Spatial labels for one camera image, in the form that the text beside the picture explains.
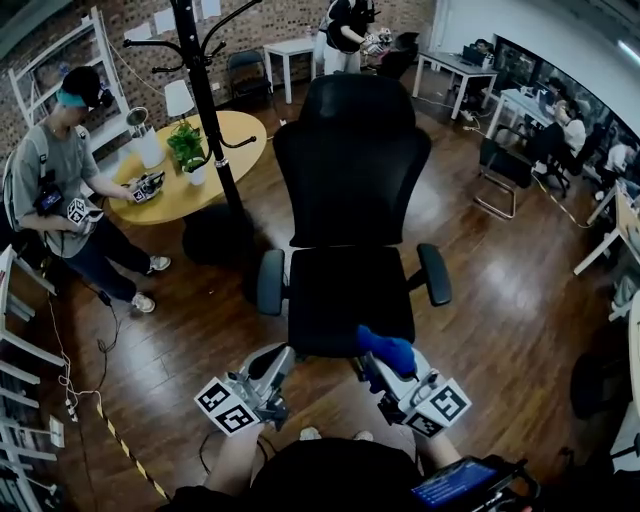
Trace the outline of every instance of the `white wall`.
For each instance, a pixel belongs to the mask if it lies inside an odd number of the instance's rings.
[[[441,0],[440,51],[502,36],[580,82],[640,136],[640,67],[604,36],[547,0]]]

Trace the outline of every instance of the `phone screen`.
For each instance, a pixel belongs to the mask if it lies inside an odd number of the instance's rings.
[[[495,476],[497,471],[472,459],[438,472],[411,492],[430,509],[447,505]]]

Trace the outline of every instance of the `yellow table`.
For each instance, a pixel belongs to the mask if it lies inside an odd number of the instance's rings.
[[[267,144],[267,131],[264,125],[255,117],[242,112],[220,111],[217,113],[220,121],[222,136],[228,144],[238,144],[252,135],[256,142],[251,142],[238,149],[223,147],[225,156],[229,159],[234,181],[238,181],[255,165]],[[187,118],[193,128],[202,128],[200,116]],[[167,139],[178,122],[172,123],[158,131],[158,141],[166,151],[167,157],[153,169],[145,169],[138,154],[127,158],[115,177],[115,182],[124,184],[130,179],[141,176],[145,172],[165,172],[165,181],[160,193],[144,204],[135,204],[121,199],[110,199],[111,209],[124,220],[132,224],[161,224],[180,219],[197,212],[209,205],[223,193],[222,184],[214,165],[214,157],[205,166],[207,178],[199,186],[191,185],[189,177],[173,158],[173,151],[167,145]],[[209,145],[203,136],[202,147],[205,154],[209,152]]]

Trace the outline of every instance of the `white flower pot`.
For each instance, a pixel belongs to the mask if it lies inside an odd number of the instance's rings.
[[[202,185],[207,177],[206,172],[204,165],[193,172],[188,172],[189,182],[196,186]]]

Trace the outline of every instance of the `sneaker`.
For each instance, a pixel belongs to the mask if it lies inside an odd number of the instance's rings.
[[[143,313],[151,313],[154,309],[156,309],[156,303],[151,300],[149,297],[142,295],[141,293],[136,293],[131,301],[131,305],[142,311]]]
[[[307,427],[300,431],[300,441],[316,441],[318,439],[322,439],[322,436],[316,427]]]
[[[171,258],[167,258],[166,256],[151,256],[151,265],[149,266],[149,272],[162,272],[169,265],[171,265]]]
[[[368,430],[361,430],[355,436],[353,436],[353,440],[373,442],[373,434]]]

